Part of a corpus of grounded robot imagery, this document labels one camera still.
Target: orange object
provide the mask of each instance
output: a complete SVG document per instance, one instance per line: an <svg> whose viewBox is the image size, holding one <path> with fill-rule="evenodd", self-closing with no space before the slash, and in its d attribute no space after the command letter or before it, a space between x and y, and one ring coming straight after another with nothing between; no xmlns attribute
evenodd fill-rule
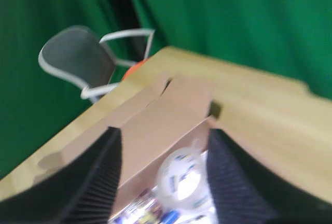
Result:
<svg viewBox="0 0 332 224"><path fill-rule="evenodd" d="M128 71L124 74L122 80L124 80L127 76L129 76L130 74L134 73L140 66L142 66L147 60L142 60L140 62L138 62L136 65L130 67L128 69Z"/></svg>

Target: green curtain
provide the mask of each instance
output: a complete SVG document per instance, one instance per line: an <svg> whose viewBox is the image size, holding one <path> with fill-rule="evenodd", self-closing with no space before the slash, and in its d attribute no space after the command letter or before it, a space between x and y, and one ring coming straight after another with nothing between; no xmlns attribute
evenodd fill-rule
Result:
<svg viewBox="0 0 332 224"><path fill-rule="evenodd" d="M76 24L100 36L120 29L107 0L0 0L0 178L90 106L37 62L51 36ZM124 41L110 46L129 56Z"/></svg>
<svg viewBox="0 0 332 224"><path fill-rule="evenodd" d="M332 0L133 0L166 45L305 81L332 99Z"/></svg>

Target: green backdrop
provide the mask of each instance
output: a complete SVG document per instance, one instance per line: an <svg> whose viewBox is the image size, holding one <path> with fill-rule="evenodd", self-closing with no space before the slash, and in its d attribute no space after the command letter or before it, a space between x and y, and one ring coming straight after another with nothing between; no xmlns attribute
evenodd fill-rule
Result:
<svg viewBox="0 0 332 224"><path fill-rule="evenodd" d="M332 0L134 0L174 45L305 81L332 99Z"/></svg>

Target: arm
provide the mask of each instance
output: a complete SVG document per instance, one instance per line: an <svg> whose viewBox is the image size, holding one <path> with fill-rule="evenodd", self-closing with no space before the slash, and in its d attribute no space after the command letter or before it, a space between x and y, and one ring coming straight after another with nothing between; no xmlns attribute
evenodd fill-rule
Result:
<svg viewBox="0 0 332 224"><path fill-rule="evenodd" d="M145 49L145 53L144 53L144 58L143 58L143 60L145 60L149 56L154 33L155 33L155 30L152 30L152 29L132 29L132 30L117 31L117 32L106 34L105 36L103 36L100 39L99 43L104 43L105 41L123 38L123 37L148 36L146 49ZM127 61L121 61L121 60L117 60L116 63L118 65L129 65L129 64L127 64Z"/></svg>

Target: chair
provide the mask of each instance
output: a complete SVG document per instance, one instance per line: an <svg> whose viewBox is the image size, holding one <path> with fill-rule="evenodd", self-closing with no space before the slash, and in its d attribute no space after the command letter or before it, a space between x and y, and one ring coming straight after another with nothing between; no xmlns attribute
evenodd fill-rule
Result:
<svg viewBox="0 0 332 224"><path fill-rule="evenodd" d="M81 88L81 98L89 98L93 104L117 87L118 83L108 84L116 65L131 67L136 64L118 59L104 43L123 37L148 36L145 60L154 32L150 29L124 30L109 33L99 40L89 28L72 26L46 42L39 53L38 62L46 73Z"/></svg>

